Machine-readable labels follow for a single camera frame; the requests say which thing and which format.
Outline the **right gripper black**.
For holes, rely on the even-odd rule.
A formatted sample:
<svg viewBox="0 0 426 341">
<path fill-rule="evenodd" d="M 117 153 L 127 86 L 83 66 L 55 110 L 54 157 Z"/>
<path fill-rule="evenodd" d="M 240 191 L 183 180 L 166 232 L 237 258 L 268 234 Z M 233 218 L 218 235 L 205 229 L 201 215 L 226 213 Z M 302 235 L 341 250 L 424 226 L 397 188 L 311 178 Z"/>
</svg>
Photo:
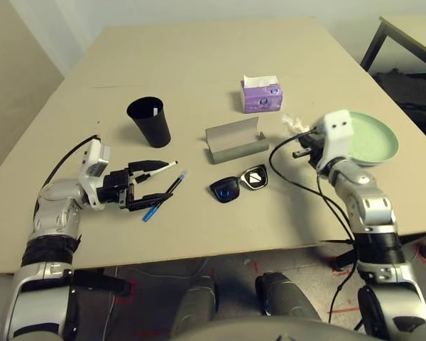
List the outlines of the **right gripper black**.
<svg viewBox="0 0 426 341">
<path fill-rule="evenodd" d="M 308 135 L 301 136 L 298 141 L 301 146 L 308 146 L 309 148 L 292 152 L 293 158 L 310 156 L 310 165 L 316 170 L 323 170 L 325 168 L 325 162 L 322 160 L 325 145 L 324 134 L 313 129 Z"/>
</svg>

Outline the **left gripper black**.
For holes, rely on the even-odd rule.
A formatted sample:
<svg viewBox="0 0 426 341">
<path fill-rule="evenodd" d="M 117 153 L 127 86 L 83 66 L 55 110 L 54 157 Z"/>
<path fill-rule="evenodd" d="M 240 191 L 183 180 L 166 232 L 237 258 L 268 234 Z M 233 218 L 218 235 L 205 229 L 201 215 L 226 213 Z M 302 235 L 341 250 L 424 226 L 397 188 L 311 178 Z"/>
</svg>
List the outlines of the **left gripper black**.
<svg viewBox="0 0 426 341">
<path fill-rule="evenodd" d="M 173 196 L 172 193 L 156 193 L 144 195 L 141 199 L 134 198 L 134 184 L 131 176 L 135 172 L 151 173 L 168 166 L 164 161 L 134 161 L 128 163 L 128 169 L 110 172 L 103 179 L 103 186 L 98 189 L 101 204 L 116 203 L 121 209 L 130 212 L 155 207 Z"/>
</svg>

